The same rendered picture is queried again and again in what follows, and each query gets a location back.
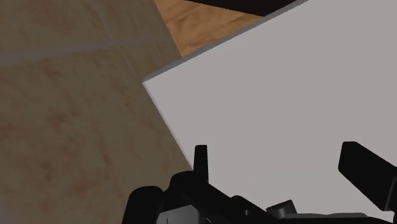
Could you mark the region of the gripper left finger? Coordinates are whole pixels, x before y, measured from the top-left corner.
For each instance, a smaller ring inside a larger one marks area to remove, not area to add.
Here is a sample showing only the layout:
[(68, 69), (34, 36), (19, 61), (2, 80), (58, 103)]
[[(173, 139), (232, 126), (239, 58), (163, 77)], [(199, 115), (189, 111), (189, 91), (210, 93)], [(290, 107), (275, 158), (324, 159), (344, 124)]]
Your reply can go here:
[(201, 224), (276, 224), (277, 219), (246, 199), (229, 197), (208, 183), (207, 146), (195, 147), (192, 171), (171, 177), (165, 191), (142, 186), (128, 197), (122, 224), (157, 224), (160, 213), (192, 206)]

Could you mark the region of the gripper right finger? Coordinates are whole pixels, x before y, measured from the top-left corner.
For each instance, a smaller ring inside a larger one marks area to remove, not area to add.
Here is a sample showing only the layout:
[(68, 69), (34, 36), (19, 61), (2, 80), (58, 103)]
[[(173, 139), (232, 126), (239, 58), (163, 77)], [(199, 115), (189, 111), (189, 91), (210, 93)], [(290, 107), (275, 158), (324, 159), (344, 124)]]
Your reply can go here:
[(338, 171), (381, 211), (397, 213), (397, 167), (355, 141), (342, 143)]

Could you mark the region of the white table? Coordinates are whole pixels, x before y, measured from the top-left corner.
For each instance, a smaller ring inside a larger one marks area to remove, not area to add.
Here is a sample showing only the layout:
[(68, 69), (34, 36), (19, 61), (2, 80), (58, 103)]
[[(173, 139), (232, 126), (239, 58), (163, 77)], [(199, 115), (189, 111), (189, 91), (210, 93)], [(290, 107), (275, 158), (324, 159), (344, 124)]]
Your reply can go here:
[(209, 181), (260, 207), (392, 220), (337, 169), (357, 141), (397, 165), (397, 0), (300, 0), (144, 86)]

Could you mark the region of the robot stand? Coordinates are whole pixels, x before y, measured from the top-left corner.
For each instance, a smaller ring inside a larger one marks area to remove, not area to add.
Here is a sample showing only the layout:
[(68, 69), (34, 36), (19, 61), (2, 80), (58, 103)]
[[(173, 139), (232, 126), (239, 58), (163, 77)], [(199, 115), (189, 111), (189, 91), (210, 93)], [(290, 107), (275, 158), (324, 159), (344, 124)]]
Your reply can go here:
[(297, 0), (186, 0), (264, 17)]

